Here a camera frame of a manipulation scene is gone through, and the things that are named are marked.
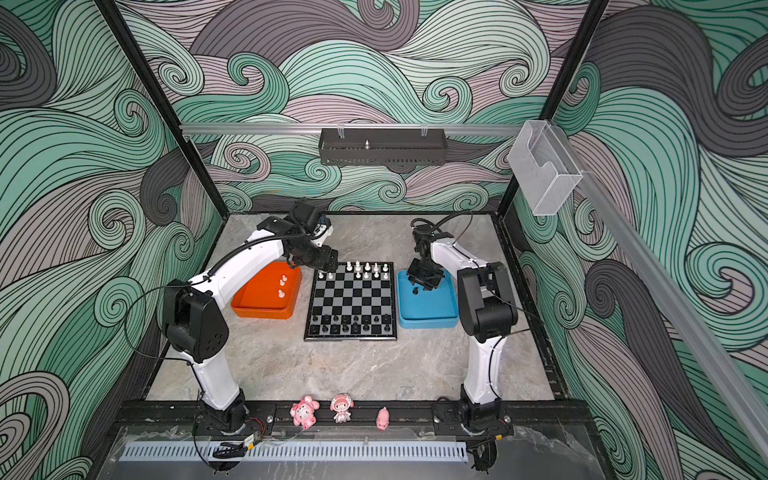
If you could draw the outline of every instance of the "pink figurine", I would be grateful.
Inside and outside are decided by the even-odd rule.
[[[384,407],[379,410],[379,416],[376,417],[376,427],[382,432],[389,426],[389,410]]]
[[[294,403],[290,409],[293,424],[295,426],[301,425],[305,430],[315,425],[315,422],[317,422],[315,410],[318,408],[320,408],[320,403],[317,400],[312,400],[312,397],[309,395],[301,399],[301,402]]]
[[[349,409],[351,409],[353,406],[355,406],[355,403],[352,401],[352,397],[346,393],[340,393],[339,395],[333,397],[333,400],[331,400],[331,410],[336,412],[336,414],[333,416],[333,419],[336,420],[336,423],[344,423],[349,421],[349,418],[351,417],[349,414]]]

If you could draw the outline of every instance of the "wall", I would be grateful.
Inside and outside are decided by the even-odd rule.
[[[92,0],[0,2],[0,477],[87,474],[220,221]]]
[[[768,2],[610,12],[555,120],[759,393],[768,393]],[[619,478],[768,478],[577,190],[509,219],[571,394]]]
[[[629,3],[641,0],[627,0]],[[182,122],[537,118],[588,0],[120,0]],[[229,208],[495,210],[511,139],[454,137],[441,167],[327,167],[318,137],[199,136]]]

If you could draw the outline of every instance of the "white robotic arm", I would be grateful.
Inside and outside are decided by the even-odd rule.
[[[413,237],[421,259],[413,260],[409,279],[426,290],[439,285],[443,270],[456,280],[459,318],[472,336],[462,385],[465,426],[482,431],[498,414],[500,399],[495,385],[501,350],[518,320],[517,310],[510,306],[514,293],[506,266],[476,257],[450,233],[430,223],[414,226]]]
[[[224,345],[229,329],[221,310],[261,269],[283,255],[291,265],[334,271],[338,252],[323,246],[330,221],[298,202],[291,214],[269,217],[248,239],[200,275],[169,283],[164,295],[163,333],[191,365],[213,424],[238,433],[247,414],[244,395],[230,371]]]

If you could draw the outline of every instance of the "marble table surface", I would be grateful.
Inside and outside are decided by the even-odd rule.
[[[218,240],[209,265],[240,245],[266,215],[233,215]],[[329,215],[333,234],[326,244],[339,261],[390,261],[407,269],[415,258],[409,227],[415,215]],[[420,216],[433,222],[442,216]],[[442,228],[458,235],[469,216]],[[459,243],[478,257],[506,263],[491,218],[476,215]],[[340,392],[353,399],[457,399],[467,372],[468,342],[461,324],[451,329],[398,329],[396,341],[304,342],[313,271],[302,267],[302,283],[288,320],[238,317],[223,311],[230,328],[225,352],[246,399],[288,400],[303,395],[331,399]],[[528,328],[524,313],[516,329]],[[168,355],[176,352],[169,349]],[[530,332],[509,337],[502,350],[497,391],[505,400],[551,400],[541,360]],[[194,400],[199,386],[190,367],[164,362],[147,400]]]

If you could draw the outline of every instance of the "black cable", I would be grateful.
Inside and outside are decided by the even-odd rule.
[[[454,213],[452,213],[450,215],[446,215],[445,217],[442,218],[442,220],[440,220],[438,223],[433,225],[432,229],[428,230],[427,233],[432,233],[435,230],[440,231],[440,226],[442,226],[448,220],[451,220],[452,218],[456,218],[459,215],[466,215],[466,214],[472,214],[472,210],[462,210],[460,212],[454,212]]]
[[[248,250],[249,248],[258,245],[259,243],[269,242],[271,240],[290,240],[292,238],[301,238],[304,237],[304,233],[295,233],[293,235],[269,235],[268,237],[261,237],[257,238],[255,240],[251,240],[250,242],[243,243],[236,249],[229,252],[227,255],[224,255],[221,260],[216,262],[206,273],[205,278],[206,280],[210,279],[212,276],[216,275],[216,272],[219,271],[219,269],[224,266],[224,264],[230,260],[232,260],[238,253]]]
[[[208,468],[210,468],[211,470],[213,470],[213,471],[214,471],[214,473],[218,473],[218,472],[221,472],[221,470],[219,470],[218,468],[216,468],[216,467],[214,467],[213,465],[211,465],[211,464],[210,464],[210,462],[208,462],[208,461],[207,461],[207,460],[206,460],[206,459],[203,457],[203,454],[202,454],[202,453],[200,453],[200,450],[197,448],[197,425],[198,425],[198,421],[197,421],[197,420],[198,420],[198,417],[200,416],[200,410],[199,410],[199,407],[200,407],[200,404],[202,403],[202,400],[203,400],[203,395],[205,395],[205,392],[203,392],[203,391],[201,390],[201,391],[200,391],[200,396],[198,396],[198,397],[197,397],[197,406],[198,406],[198,410],[195,412],[195,416],[194,416],[194,423],[192,424],[192,443],[194,444],[194,451],[197,453],[197,456],[198,456],[198,457],[200,457],[200,460],[202,460],[202,461],[203,461],[203,463],[204,463],[205,465],[207,465],[207,466],[208,466]]]
[[[496,294],[495,294],[495,293],[493,293],[493,292],[491,292],[491,294],[492,294],[493,296],[495,296],[496,298],[498,298],[499,300],[501,300],[502,302],[504,302],[504,303],[506,303],[507,305],[509,305],[510,307],[514,308],[515,310],[520,310],[520,311],[521,311],[521,312],[523,312],[525,315],[529,315],[529,316],[532,316],[532,317],[534,317],[536,320],[538,320],[539,322],[541,322],[541,317],[540,317],[540,316],[538,316],[538,315],[536,315],[535,313],[531,313],[531,312],[528,312],[527,310],[525,310],[525,309],[522,309],[522,308],[520,308],[520,307],[519,307],[519,306],[517,306],[517,305],[513,305],[513,304],[509,303],[507,300],[504,300],[503,298],[501,298],[500,296],[496,295]]]
[[[202,282],[191,283],[188,286],[200,285]],[[179,286],[178,285],[160,285],[160,286],[156,286],[155,288],[150,288],[146,292],[142,293],[136,300],[134,300],[133,303],[128,307],[128,310],[125,311],[125,315],[123,315],[123,319],[122,319],[122,323],[123,323],[123,337],[125,338],[125,342],[128,344],[128,346],[130,346],[131,350],[133,350],[134,352],[138,353],[141,356],[147,357],[148,359],[155,359],[155,360],[179,360],[181,362],[185,362],[188,365],[191,365],[189,363],[189,360],[187,360],[187,359],[177,359],[177,358],[169,357],[169,356],[147,355],[144,352],[140,352],[135,346],[133,346],[133,344],[131,343],[131,339],[128,336],[128,316],[131,314],[131,310],[139,302],[139,300],[141,300],[144,297],[146,297],[149,293],[154,292],[155,290],[163,289],[163,288],[179,288]]]
[[[493,381],[491,379],[491,368],[493,367],[493,352],[496,351],[496,346],[499,343],[501,343],[501,341],[503,339],[507,338],[508,336],[513,336],[516,333],[523,333],[523,332],[527,332],[529,330],[530,330],[530,328],[522,329],[522,330],[515,330],[514,332],[510,332],[510,333],[507,333],[506,335],[502,335],[502,337],[496,341],[496,344],[493,346],[493,348],[491,348],[491,355],[488,358],[488,384],[491,386],[491,391],[493,392],[493,394],[496,395],[498,398],[501,398],[502,396],[500,396],[498,393],[496,393],[496,390],[493,388]]]
[[[429,220],[427,220],[425,218],[414,218],[413,220],[411,220],[411,228],[415,227],[414,223],[416,223],[416,222],[422,222],[423,224],[429,225],[430,227],[434,227],[435,226],[435,224],[433,222],[430,222]]]
[[[464,232],[465,232],[465,231],[467,231],[467,229],[469,228],[469,226],[470,226],[470,225],[472,225],[472,220],[473,220],[474,218],[475,218],[475,214],[474,214],[474,213],[472,213],[472,212],[469,212],[469,222],[467,222],[467,226],[466,226],[466,227],[464,227],[464,230],[462,230],[462,232],[461,232],[461,233],[458,235],[458,237],[456,237],[456,240],[453,240],[453,243],[451,243],[451,246],[453,246],[453,245],[456,245],[456,242],[458,242],[458,239],[459,239],[459,238],[461,238],[461,237],[462,237],[462,235],[464,235]]]

